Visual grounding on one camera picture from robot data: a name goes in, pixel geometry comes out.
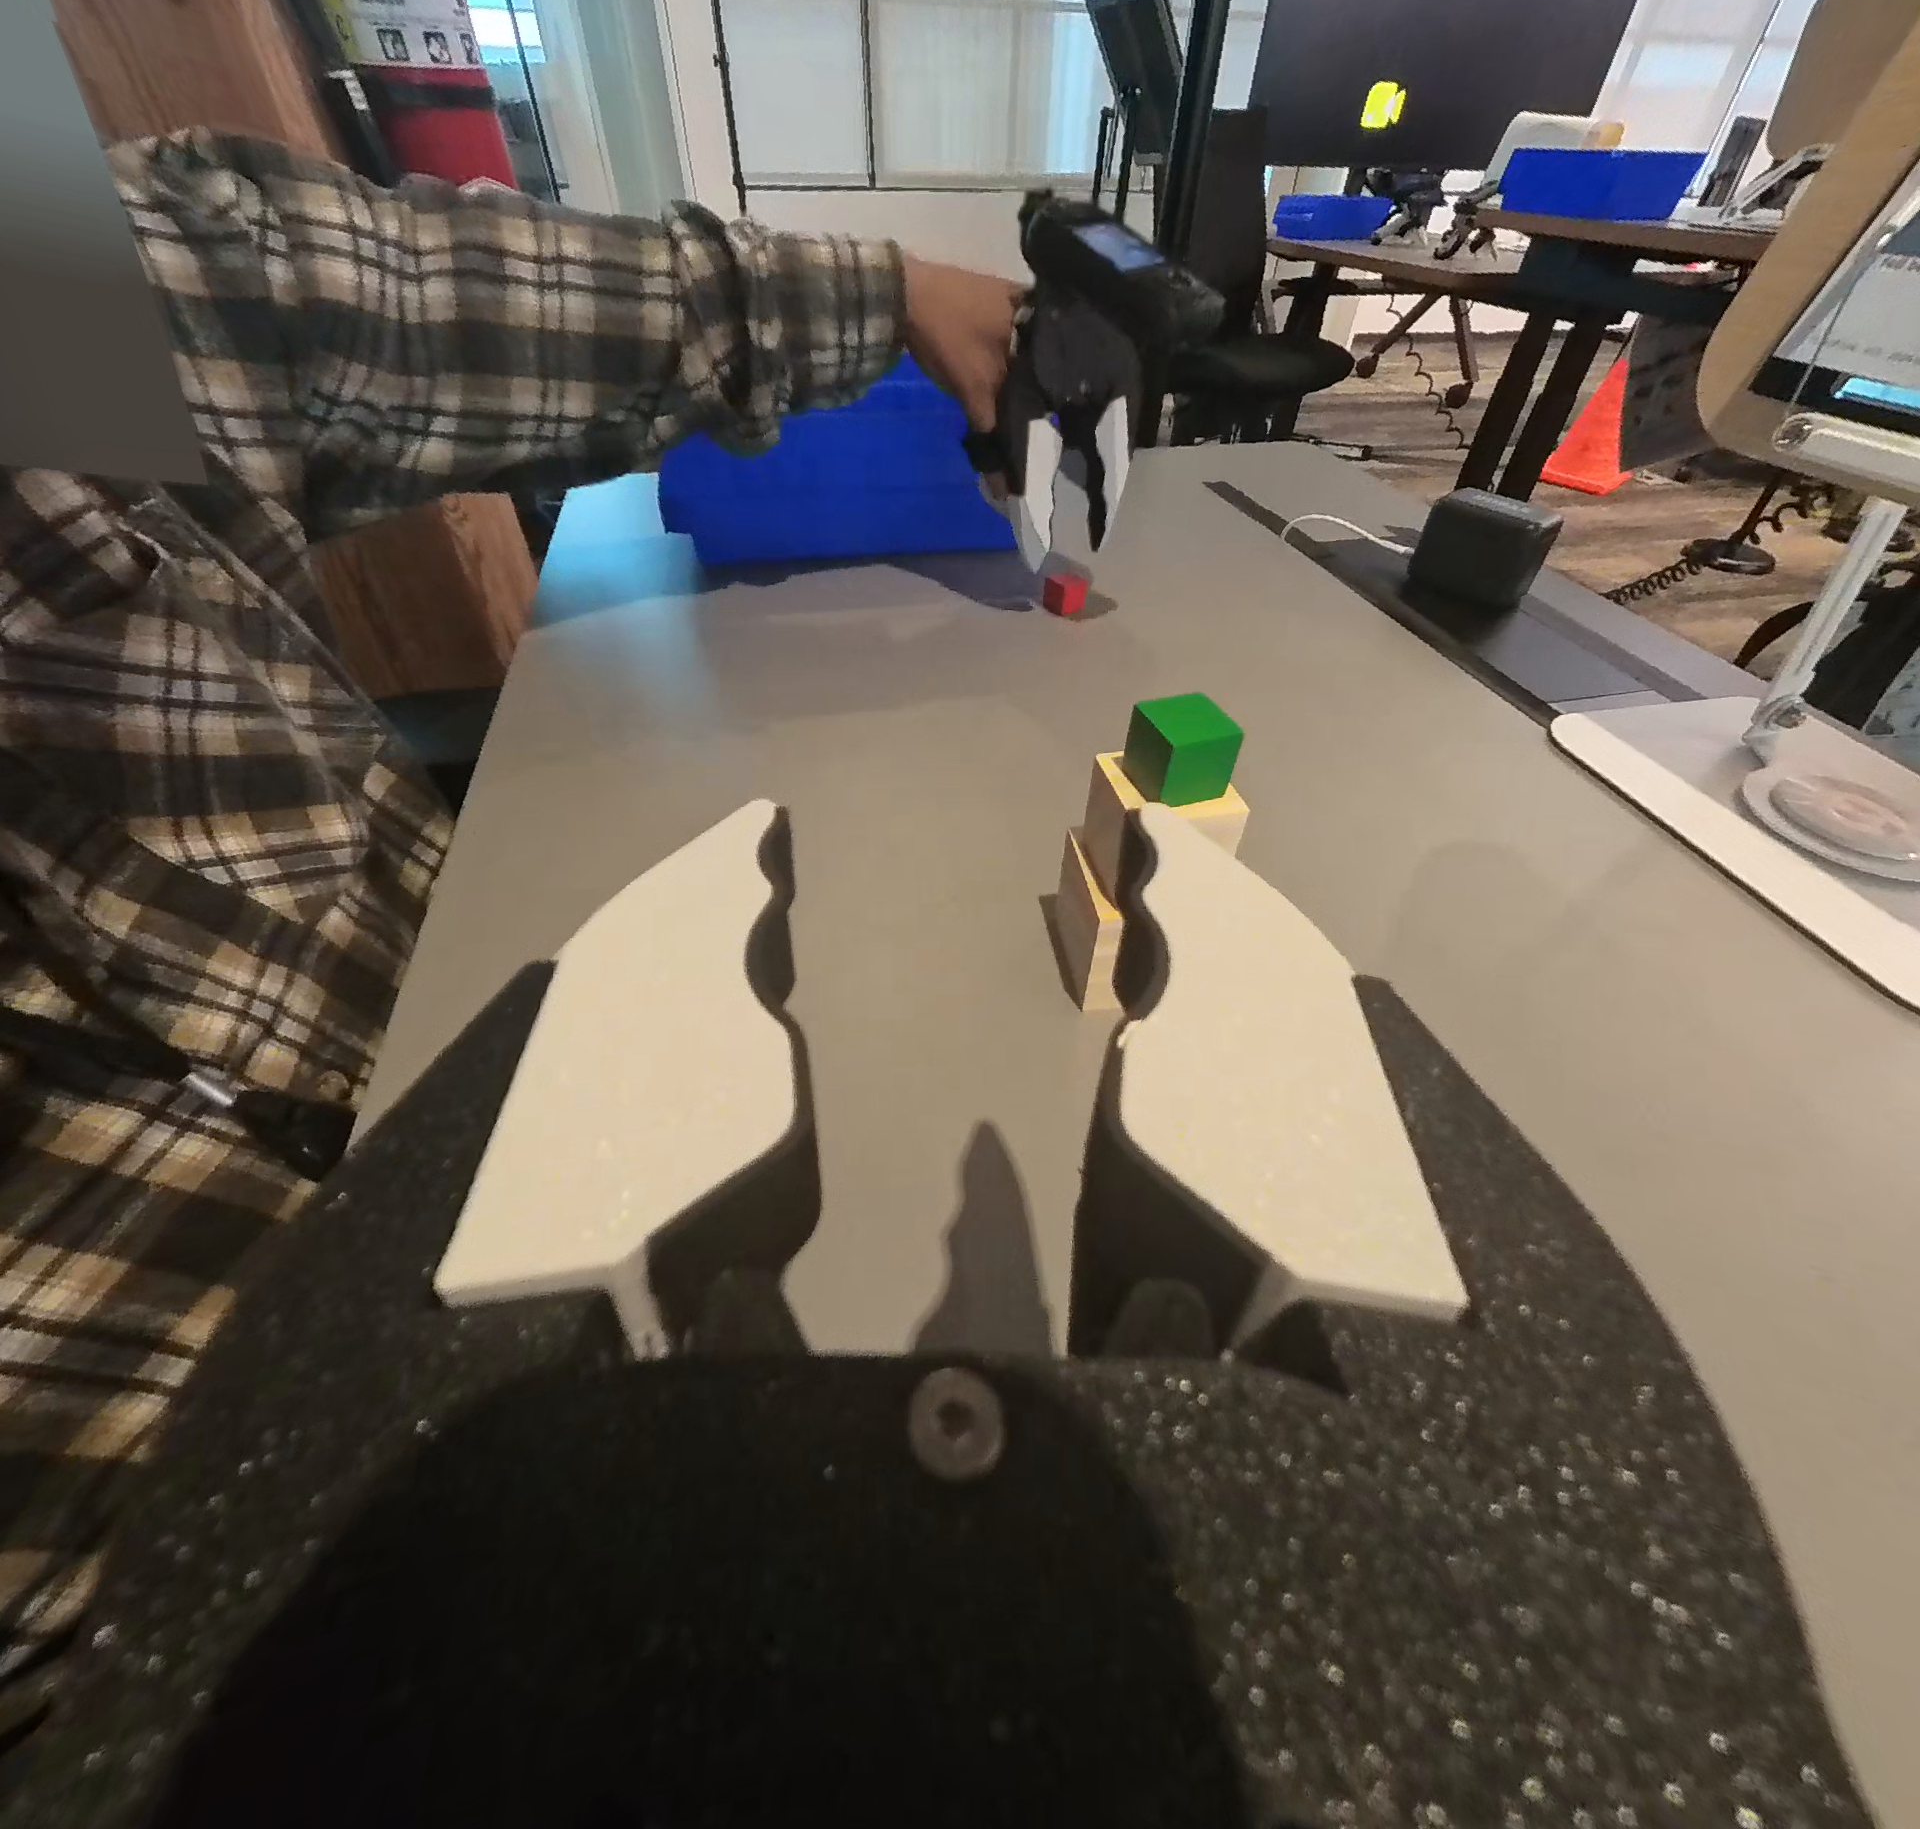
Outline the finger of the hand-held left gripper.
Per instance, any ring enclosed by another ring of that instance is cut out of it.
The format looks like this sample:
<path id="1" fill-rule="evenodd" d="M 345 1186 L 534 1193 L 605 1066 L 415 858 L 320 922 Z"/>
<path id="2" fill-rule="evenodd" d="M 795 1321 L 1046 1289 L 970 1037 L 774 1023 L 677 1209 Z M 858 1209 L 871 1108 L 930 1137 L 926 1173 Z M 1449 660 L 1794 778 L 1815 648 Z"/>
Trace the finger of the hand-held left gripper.
<path id="1" fill-rule="evenodd" d="M 1052 554 L 1056 478 L 1064 438 L 1049 414 L 1027 419 L 1006 438 L 1006 516 L 1012 524 L 1020 563 L 1040 574 Z"/>
<path id="2" fill-rule="evenodd" d="M 1106 546 L 1134 459 L 1134 412 L 1126 394 L 1107 401 L 1097 418 L 1083 412 L 1079 426 L 1086 538 L 1089 553 L 1097 554 Z"/>

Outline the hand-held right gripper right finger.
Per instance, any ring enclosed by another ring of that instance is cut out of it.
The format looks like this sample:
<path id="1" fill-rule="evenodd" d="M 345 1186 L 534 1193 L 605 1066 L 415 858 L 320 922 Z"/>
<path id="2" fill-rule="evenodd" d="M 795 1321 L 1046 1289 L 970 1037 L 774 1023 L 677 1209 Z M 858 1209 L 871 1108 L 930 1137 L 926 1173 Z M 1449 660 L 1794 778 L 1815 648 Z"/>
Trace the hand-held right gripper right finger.
<path id="1" fill-rule="evenodd" d="M 1472 1300 L 1347 955 L 1172 809 L 1132 813 L 1120 867 L 1069 1333 L 1110 1335 L 1147 1282 L 1193 1290 L 1209 1335 L 1309 1306 L 1462 1325 Z"/>

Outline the large pale wooden cube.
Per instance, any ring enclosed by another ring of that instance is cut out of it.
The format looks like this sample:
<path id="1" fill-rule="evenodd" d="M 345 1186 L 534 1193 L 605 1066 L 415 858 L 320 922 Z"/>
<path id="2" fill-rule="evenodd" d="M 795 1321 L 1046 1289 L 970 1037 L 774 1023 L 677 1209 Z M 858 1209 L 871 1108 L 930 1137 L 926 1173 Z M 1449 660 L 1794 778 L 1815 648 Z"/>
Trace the large pale wooden cube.
<path id="1" fill-rule="evenodd" d="M 1172 949 L 1147 905 L 1155 867 L 1140 817 L 1120 830 L 1116 889 L 1101 881 L 1083 835 L 1066 835 L 1052 933 L 1069 997 L 1089 1016 L 1120 1013 L 1140 1023 L 1164 1000 Z"/>

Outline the green wooden cube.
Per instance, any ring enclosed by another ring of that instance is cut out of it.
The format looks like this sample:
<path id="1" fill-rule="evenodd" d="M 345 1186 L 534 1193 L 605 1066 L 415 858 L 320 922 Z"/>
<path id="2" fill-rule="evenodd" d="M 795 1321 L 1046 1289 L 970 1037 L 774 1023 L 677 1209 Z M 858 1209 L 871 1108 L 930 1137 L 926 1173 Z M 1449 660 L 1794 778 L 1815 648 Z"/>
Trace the green wooden cube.
<path id="1" fill-rule="evenodd" d="M 1193 690 L 1134 702 L 1120 772 L 1141 801 L 1199 806 L 1234 784 L 1246 730 L 1214 697 Z"/>

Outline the medium pale wooden cube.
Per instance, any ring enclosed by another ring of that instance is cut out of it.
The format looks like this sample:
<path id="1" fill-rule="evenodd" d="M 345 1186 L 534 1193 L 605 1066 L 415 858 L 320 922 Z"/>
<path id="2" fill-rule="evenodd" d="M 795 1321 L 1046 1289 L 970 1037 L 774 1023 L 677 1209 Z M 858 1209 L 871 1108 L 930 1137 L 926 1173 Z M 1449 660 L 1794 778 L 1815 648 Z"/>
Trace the medium pale wooden cube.
<path id="1" fill-rule="evenodd" d="M 1132 821 L 1145 806 L 1147 798 L 1126 773 L 1123 752 L 1112 751 L 1094 756 L 1089 801 L 1079 836 L 1093 879 L 1116 909 L 1120 905 L 1120 896 L 1136 858 L 1134 846 L 1140 840 Z M 1226 788 L 1225 794 L 1210 801 L 1174 806 L 1172 810 L 1228 855 L 1238 855 L 1252 813 L 1238 788 Z"/>

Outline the person's left hand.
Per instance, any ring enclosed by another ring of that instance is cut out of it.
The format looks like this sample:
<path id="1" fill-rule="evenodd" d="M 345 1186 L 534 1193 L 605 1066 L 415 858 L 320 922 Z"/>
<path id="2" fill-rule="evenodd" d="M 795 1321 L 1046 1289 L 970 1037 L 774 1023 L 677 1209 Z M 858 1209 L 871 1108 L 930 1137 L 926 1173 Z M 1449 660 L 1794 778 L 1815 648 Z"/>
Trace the person's left hand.
<path id="1" fill-rule="evenodd" d="M 973 433 L 994 433 L 1027 291 L 921 257 L 903 257 L 900 266 L 903 348 L 957 401 Z"/>

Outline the black office chair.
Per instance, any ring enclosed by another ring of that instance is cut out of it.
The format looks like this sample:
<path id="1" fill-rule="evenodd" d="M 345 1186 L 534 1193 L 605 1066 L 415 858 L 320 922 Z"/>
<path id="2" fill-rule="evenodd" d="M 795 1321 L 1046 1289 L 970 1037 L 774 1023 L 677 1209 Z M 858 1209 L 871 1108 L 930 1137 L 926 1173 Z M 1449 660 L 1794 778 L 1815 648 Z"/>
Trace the black office chair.
<path id="1" fill-rule="evenodd" d="M 1185 261 L 1225 299 L 1225 318 L 1169 365 L 1172 447 L 1290 442 L 1302 401 L 1352 375 L 1343 347 L 1261 328 L 1271 233 L 1263 157 L 1263 108 L 1214 112 Z"/>

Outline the small black monitor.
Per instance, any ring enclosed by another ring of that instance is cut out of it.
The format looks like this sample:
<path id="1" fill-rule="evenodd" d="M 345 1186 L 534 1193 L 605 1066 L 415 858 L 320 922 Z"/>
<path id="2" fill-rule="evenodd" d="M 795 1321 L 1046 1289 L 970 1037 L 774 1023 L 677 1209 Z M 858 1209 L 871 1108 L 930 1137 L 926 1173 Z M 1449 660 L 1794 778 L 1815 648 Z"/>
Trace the small black monitor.
<path id="1" fill-rule="evenodd" d="M 1164 165 L 1185 78 L 1172 0 L 1083 0 L 1083 10 L 1116 97 L 1119 141 L 1134 162 Z"/>

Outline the black stand pole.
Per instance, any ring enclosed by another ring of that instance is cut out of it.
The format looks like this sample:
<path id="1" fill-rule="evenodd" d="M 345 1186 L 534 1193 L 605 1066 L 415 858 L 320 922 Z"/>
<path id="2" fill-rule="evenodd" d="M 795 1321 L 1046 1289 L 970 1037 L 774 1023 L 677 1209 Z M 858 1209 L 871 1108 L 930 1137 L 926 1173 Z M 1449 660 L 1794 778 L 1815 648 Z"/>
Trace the black stand pole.
<path id="1" fill-rule="evenodd" d="M 1246 112 L 1217 112 L 1231 10 L 1234 0 L 1194 0 L 1193 8 L 1160 231 L 1164 253 L 1225 299 L 1214 347 L 1250 334 L 1261 266 L 1252 257 L 1261 228 L 1261 165 L 1248 149 L 1252 121 Z"/>

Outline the black power adapter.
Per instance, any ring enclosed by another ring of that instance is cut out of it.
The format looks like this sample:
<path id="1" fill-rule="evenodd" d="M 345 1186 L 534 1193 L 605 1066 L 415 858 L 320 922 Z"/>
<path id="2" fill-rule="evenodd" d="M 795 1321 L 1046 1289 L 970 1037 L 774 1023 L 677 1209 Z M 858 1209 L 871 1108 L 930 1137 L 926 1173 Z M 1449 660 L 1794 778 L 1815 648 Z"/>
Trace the black power adapter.
<path id="1" fill-rule="evenodd" d="M 1511 616 L 1561 530 L 1565 518 L 1529 500 L 1455 488 L 1426 512 L 1405 583 L 1486 616 Z"/>

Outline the light blue chair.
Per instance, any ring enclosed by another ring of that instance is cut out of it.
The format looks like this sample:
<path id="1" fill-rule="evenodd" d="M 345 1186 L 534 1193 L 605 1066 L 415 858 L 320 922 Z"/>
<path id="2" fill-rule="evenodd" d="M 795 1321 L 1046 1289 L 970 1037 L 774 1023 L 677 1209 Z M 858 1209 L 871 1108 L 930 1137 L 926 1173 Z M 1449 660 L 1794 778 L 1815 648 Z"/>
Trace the light blue chair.
<path id="1" fill-rule="evenodd" d="M 659 475 L 627 474 L 568 492 L 557 511 L 534 625 L 627 607 L 642 599 L 702 595 L 706 576 L 690 537 L 667 530 Z"/>

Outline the orange traffic cone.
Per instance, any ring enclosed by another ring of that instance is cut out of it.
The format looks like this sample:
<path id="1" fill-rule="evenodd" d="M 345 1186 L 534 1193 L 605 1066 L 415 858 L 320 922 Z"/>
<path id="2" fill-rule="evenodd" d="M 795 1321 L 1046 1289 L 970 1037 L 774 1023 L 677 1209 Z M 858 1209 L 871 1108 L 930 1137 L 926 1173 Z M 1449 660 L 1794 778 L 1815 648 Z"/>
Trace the orange traffic cone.
<path id="1" fill-rule="evenodd" d="M 1607 500 L 1631 483 L 1620 459 L 1627 356 L 1620 353 L 1548 455 L 1541 483 Z"/>

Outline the dark desk with black legs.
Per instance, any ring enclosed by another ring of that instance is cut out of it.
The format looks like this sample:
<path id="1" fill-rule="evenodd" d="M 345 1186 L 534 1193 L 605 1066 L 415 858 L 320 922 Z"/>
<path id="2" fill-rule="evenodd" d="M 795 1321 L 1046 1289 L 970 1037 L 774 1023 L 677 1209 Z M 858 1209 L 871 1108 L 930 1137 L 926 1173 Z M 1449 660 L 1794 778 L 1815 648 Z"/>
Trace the dark desk with black legs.
<path id="1" fill-rule="evenodd" d="M 1519 233 L 1519 251 L 1439 257 L 1430 240 L 1298 240 L 1275 235 L 1269 257 L 1302 269 L 1285 281 L 1288 334 L 1321 336 L 1334 297 L 1375 282 L 1384 293 L 1459 299 L 1523 315 L 1501 375 L 1455 474 L 1459 488 L 1528 500 L 1561 443 L 1602 338 L 1624 315 L 1712 330 L 1774 228 L 1488 215 Z"/>

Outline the person's plaid shirt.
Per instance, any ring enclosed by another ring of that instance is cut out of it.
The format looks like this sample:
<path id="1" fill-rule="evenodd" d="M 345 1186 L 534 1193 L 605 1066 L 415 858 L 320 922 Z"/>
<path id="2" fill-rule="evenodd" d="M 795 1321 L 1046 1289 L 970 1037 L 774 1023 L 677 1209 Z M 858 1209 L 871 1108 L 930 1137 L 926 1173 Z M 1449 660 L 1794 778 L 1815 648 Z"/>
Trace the person's plaid shirt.
<path id="1" fill-rule="evenodd" d="M 195 1078 L 356 1107 L 450 840 L 300 524 L 6 474 L 6 1685 L 54 1677 L 242 1264 L 311 1197 Z"/>

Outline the red fire extinguisher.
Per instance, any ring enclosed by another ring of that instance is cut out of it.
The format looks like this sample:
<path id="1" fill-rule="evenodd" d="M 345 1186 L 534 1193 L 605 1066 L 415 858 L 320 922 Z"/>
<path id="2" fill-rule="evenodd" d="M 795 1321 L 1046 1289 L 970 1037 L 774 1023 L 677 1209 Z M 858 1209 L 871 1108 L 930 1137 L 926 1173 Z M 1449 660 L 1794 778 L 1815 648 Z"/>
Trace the red fire extinguisher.
<path id="1" fill-rule="evenodd" d="M 362 67 L 356 80 L 396 173 L 516 190 L 486 67 Z"/>

